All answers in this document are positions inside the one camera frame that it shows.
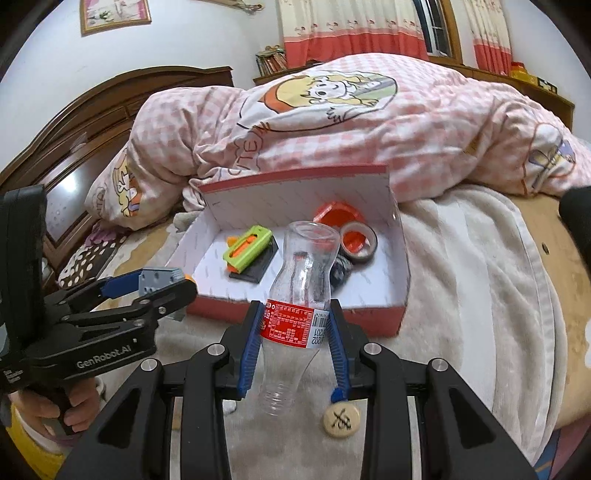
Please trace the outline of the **person left hand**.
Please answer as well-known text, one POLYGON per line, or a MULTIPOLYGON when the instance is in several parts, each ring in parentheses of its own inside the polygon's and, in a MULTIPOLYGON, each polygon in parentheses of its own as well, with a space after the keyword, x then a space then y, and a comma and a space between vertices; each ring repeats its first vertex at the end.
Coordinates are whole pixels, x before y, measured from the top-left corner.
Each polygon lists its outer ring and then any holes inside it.
MULTIPOLYGON (((64 423, 75 433, 88 429, 100 411, 100 397, 95 379, 88 378, 75 383, 68 393, 71 407, 64 414, 64 423)), ((9 395, 21 418, 34 431, 52 439, 55 433, 47 429, 44 420, 57 419, 61 411, 48 398, 30 390, 19 390, 9 395)))

